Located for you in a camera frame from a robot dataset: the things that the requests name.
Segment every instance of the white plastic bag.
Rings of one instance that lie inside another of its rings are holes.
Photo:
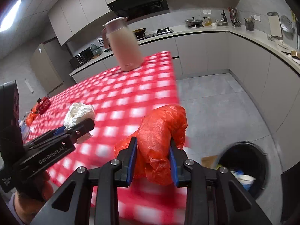
[[[93,105],[86,105],[83,103],[73,103],[68,113],[66,114],[64,118],[64,126],[66,129],[73,127],[74,125],[80,123],[81,121],[85,119],[95,119],[95,112]],[[87,139],[92,137],[90,133],[87,133],[80,138],[77,139],[77,144],[81,144],[85,142]]]

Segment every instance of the countertop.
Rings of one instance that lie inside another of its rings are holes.
[[[265,47],[266,49],[271,51],[273,54],[277,55],[278,57],[280,57],[281,59],[286,61],[292,68],[294,68],[300,74],[300,65],[298,63],[296,63],[293,59],[289,58],[286,54],[281,52],[281,51],[291,52],[292,50],[295,50],[295,49],[290,46],[288,46],[287,49],[284,49],[283,47],[278,46],[277,42],[279,42],[279,40],[276,40],[276,39],[275,39],[275,41],[268,40],[267,34],[262,31],[259,31],[256,29],[253,32],[247,31],[246,27],[244,25],[242,25],[241,27],[234,28],[233,26],[231,26],[231,24],[229,24],[229,26],[227,26],[227,27],[204,26],[202,28],[190,28],[190,29],[187,28],[185,25],[179,25],[179,26],[170,27],[170,29],[172,29],[174,32],[169,33],[169,34],[163,34],[163,35],[151,37],[151,38],[148,38],[145,40],[141,40],[141,41],[138,41],[138,44],[143,45],[143,44],[147,44],[151,41],[160,40],[160,39],[164,39],[164,38],[168,38],[168,37],[185,35],[185,34],[205,33],[205,32],[214,32],[214,31],[228,31],[232,34],[236,34],[236,35],[244,37],[248,40],[251,40],[251,41],[261,45],[262,47]],[[113,55],[112,51],[103,52],[98,57],[91,59],[86,64],[75,69],[72,73],[70,73],[70,76],[73,76],[74,74],[78,73],[79,71],[83,70],[84,68],[94,64],[95,62],[101,61],[111,55]]]

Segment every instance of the gray tile floor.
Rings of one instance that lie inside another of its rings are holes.
[[[199,162],[238,141],[260,146],[267,154],[270,173],[257,202],[274,225],[280,224],[280,160],[272,136],[247,93],[229,73],[177,80],[177,88],[187,115],[189,158]]]

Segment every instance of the black range hood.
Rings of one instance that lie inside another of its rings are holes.
[[[169,9],[166,0],[116,0],[108,6],[118,17],[128,20]]]

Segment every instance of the ceiling light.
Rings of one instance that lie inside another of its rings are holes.
[[[6,15],[6,17],[2,20],[2,23],[0,26],[0,32],[9,29],[12,26],[20,4],[21,4],[21,0],[18,0],[17,3],[13,6],[13,8]]]

